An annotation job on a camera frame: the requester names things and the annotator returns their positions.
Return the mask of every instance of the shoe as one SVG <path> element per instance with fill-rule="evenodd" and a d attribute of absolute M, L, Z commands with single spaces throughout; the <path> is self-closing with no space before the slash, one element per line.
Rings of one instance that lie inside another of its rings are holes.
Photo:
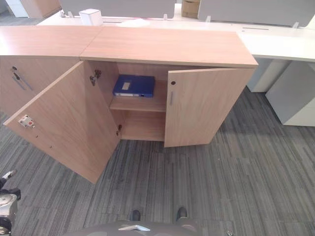
<path fill-rule="evenodd" d="M 181 207 L 178 209 L 176 221 L 178 221 L 178 219 L 180 219 L 181 217 L 187 217 L 187 210 L 185 207 Z"/>
<path fill-rule="evenodd" d="M 140 221 L 141 214 L 138 210 L 133 210 L 130 216 L 131 221 Z"/>

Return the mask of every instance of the cabinet door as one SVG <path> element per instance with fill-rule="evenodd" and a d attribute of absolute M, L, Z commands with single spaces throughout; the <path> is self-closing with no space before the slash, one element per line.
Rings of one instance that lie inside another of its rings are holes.
<path fill-rule="evenodd" d="M 90 81 L 99 69 L 96 63 L 78 62 L 4 123 L 93 183 L 120 140 L 102 88 Z M 104 71 L 99 80 L 109 79 L 108 74 Z M 24 115 L 33 119 L 34 128 L 19 123 Z"/>
<path fill-rule="evenodd" d="M 208 144 L 254 69 L 168 72 L 165 147 Z"/>
<path fill-rule="evenodd" d="M 0 108 L 11 116 L 78 61 L 0 57 Z"/>

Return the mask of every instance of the wooden countertop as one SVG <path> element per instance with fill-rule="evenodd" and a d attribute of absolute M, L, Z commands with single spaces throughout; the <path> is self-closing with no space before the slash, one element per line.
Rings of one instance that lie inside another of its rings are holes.
<path fill-rule="evenodd" d="M 92 26 L 0 27 L 0 55 L 253 67 L 235 32 Z"/>
<path fill-rule="evenodd" d="M 0 27 L 0 55 L 78 57 L 101 30 L 92 26 Z"/>

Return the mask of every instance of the cardboard box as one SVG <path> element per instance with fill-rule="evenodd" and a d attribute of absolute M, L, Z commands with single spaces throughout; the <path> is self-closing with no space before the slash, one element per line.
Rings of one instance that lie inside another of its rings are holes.
<path fill-rule="evenodd" d="M 183 0 L 182 1 L 182 16 L 197 18 L 200 0 Z"/>

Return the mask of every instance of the cabinet hinge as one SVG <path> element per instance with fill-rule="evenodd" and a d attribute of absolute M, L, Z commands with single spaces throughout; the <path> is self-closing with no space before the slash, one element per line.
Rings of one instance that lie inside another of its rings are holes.
<path fill-rule="evenodd" d="M 120 134 L 120 132 L 121 132 L 121 130 L 122 130 L 122 125 L 120 124 L 120 125 L 118 125 L 118 130 L 116 131 L 116 135 L 118 136 L 119 134 Z"/>
<path fill-rule="evenodd" d="M 100 75 L 102 74 L 102 72 L 100 70 L 95 70 L 94 71 L 94 76 L 90 76 L 90 81 L 92 83 L 93 86 L 95 86 L 96 81 L 99 79 Z"/>

